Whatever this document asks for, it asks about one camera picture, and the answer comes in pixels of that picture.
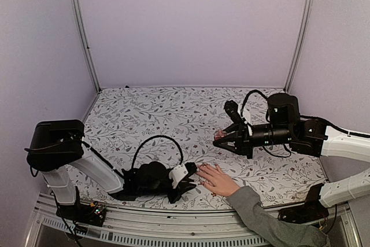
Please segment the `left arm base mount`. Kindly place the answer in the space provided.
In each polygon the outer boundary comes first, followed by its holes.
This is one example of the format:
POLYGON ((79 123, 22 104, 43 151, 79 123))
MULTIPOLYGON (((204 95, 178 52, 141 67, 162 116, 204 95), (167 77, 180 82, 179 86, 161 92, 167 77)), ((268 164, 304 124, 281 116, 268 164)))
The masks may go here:
POLYGON ((89 204, 80 202, 79 189, 75 186, 75 201, 71 205, 60 204, 55 198, 57 206, 56 215, 68 219, 74 223, 83 223, 102 227, 106 218, 106 205, 102 202, 93 201, 89 204))

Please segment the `glitter nail polish bottle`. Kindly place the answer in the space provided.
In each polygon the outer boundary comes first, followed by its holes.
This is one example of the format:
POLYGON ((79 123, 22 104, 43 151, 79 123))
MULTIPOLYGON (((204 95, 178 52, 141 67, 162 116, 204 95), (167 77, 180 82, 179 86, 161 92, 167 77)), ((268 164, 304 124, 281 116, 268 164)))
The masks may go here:
POLYGON ((217 130, 215 133, 214 133, 214 140, 219 140, 221 138, 224 138, 228 135, 228 132, 224 131, 224 130, 217 130))

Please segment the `grey sleeved forearm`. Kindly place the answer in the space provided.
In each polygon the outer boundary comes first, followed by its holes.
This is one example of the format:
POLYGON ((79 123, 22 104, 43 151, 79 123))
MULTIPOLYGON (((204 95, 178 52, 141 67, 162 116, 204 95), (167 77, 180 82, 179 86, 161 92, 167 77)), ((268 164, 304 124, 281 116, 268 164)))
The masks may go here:
POLYGON ((311 225, 287 223, 261 207, 260 196, 249 186, 227 197, 245 226, 272 246, 330 246, 329 237, 311 225))

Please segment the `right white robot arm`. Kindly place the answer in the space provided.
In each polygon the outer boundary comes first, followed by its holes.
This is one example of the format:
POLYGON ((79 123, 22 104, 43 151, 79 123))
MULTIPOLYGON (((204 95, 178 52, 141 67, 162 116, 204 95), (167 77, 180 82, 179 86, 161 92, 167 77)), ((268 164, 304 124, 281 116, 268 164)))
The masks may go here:
MULTIPOLYGON (((274 157, 286 158, 291 153, 312 157, 344 157, 369 163, 369 134, 340 128, 330 121, 299 112, 298 98, 287 93, 266 97, 258 90, 249 92, 242 105, 226 101, 224 110, 232 124, 214 134, 213 145, 240 156, 253 158, 253 150, 262 147, 274 157), (267 101, 265 124, 251 125, 243 115, 244 108, 253 93, 267 101), (288 156, 278 156, 267 146, 282 145, 288 156)), ((369 194, 369 169, 349 178, 332 183, 312 186, 305 204, 299 209, 299 217, 312 221, 321 212, 321 207, 363 197, 369 194)))

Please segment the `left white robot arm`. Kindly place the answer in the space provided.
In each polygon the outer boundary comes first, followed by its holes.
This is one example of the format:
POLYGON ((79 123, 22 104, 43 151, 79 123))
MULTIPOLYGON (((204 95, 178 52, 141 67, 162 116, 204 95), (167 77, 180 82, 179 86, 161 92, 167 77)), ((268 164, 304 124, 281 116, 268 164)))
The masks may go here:
POLYGON ((26 152, 29 166, 42 173, 57 202, 73 220, 82 220, 86 208, 77 201, 79 192, 70 180, 66 165, 77 168, 109 196, 120 201, 165 195, 173 204, 196 188, 191 178, 197 172, 194 163, 180 161, 175 167, 168 168, 152 161, 138 168, 117 169, 86 141, 84 124, 79 120, 38 123, 26 152))

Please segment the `person's bare hand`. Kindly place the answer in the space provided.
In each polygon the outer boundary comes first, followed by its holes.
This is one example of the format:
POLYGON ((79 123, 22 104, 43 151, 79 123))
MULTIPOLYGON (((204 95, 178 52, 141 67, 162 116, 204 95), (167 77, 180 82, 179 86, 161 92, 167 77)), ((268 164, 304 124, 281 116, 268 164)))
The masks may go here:
POLYGON ((199 165, 197 175, 200 178, 199 184, 218 196, 229 197, 241 188, 217 164, 215 167, 209 164, 199 165))

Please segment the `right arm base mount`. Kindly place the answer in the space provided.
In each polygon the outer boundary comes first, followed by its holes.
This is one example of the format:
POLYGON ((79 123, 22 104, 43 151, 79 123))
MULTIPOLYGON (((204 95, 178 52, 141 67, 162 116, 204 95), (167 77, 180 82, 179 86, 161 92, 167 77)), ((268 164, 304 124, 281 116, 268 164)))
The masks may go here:
POLYGON ((279 210, 278 219, 287 223, 303 224, 329 216, 328 209, 324 207, 320 199, 320 190, 323 183, 312 186, 302 205, 279 210))

